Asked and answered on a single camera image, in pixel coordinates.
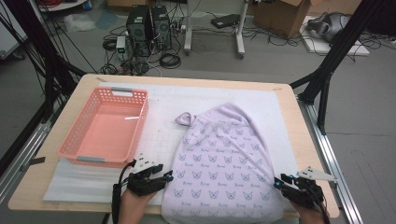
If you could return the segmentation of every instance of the headphones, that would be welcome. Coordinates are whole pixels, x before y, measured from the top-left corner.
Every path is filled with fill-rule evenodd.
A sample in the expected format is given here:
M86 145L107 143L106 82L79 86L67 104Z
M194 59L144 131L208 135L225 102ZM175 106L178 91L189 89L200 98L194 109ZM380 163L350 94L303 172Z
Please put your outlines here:
M307 31L315 31L324 40L332 43L337 35L346 27L349 18L340 12L324 12L320 17L309 20Z

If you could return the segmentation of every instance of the basket handle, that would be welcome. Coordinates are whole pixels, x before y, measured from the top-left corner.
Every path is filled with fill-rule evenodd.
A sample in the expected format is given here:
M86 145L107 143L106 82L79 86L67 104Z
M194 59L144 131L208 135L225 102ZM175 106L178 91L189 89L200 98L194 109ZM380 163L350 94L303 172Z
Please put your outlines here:
M96 162L105 162L105 158L101 157L84 157L84 156L77 156L78 161L96 161Z

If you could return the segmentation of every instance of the person's left hand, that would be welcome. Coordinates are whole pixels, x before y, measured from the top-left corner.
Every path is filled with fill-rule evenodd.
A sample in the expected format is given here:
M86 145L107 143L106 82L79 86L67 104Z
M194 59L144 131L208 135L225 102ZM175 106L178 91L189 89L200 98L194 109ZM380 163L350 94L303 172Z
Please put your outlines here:
M145 213L146 206L157 192L137 196L127 189L122 193L119 224L137 224Z

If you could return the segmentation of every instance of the purple towel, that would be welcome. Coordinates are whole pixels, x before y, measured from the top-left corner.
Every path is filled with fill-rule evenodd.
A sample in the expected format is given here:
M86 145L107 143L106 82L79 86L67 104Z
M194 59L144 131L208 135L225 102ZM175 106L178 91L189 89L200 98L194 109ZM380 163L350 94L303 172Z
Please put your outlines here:
M242 109L228 103L198 116L183 113L176 122L190 128L174 157L175 179L163 194L169 223L271 223L283 217L267 145Z

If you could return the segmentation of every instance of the hand-mounted device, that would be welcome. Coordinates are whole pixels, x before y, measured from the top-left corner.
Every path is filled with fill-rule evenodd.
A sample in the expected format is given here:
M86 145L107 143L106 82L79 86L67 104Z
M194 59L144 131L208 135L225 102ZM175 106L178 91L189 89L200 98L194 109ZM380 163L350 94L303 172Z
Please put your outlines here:
M336 178L311 167L298 172L297 175L299 177L281 174L281 180L275 177L274 187L279 189L285 198L294 203L306 208L318 206L325 223L330 223L326 208L322 204L324 201L323 191L322 188L316 184L316 180L328 180L336 183Z
M131 173L128 177L122 180L123 175L129 167L132 167ZM148 195L156 192L160 189L164 189L165 185L172 181L173 171L165 173L163 176L149 179L151 175L159 173L163 169L163 165L154 165L154 162L146 161L142 154L138 160L129 162L120 174L119 183L113 185L113 197L111 203L111 212L113 216L113 223L119 222L120 213L120 200L121 200L121 188L126 185L127 189L131 190L138 196Z

